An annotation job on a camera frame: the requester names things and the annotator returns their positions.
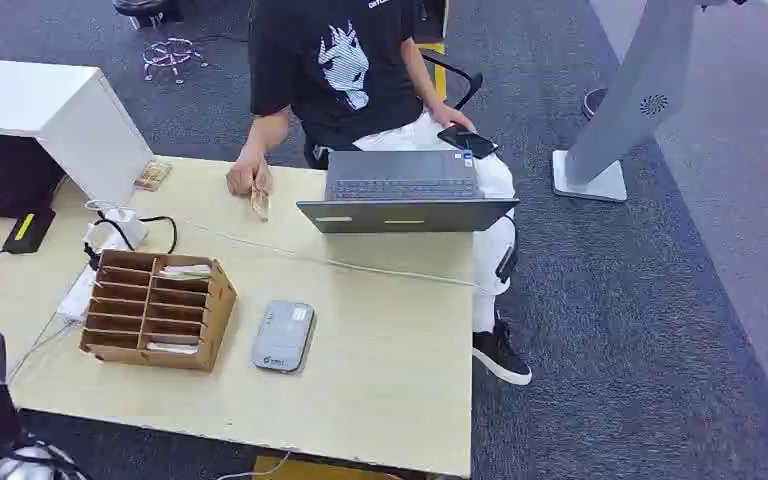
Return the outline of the person's left hand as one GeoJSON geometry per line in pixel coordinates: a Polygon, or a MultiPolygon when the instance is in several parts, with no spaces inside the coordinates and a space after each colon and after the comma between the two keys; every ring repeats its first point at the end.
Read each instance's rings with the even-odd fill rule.
{"type": "Polygon", "coordinates": [[[443,128],[459,125],[472,133],[477,132],[473,122],[462,111],[446,105],[445,103],[432,105],[428,110],[434,121],[443,128]]]}

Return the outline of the person's right hand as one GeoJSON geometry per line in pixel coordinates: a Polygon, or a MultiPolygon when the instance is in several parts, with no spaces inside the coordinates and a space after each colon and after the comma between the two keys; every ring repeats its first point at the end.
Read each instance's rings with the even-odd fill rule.
{"type": "Polygon", "coordinates": [[[235,196],[269,194],[272,180],[264,151],[244,146],[226,174],[228,191],[235,196]]]}

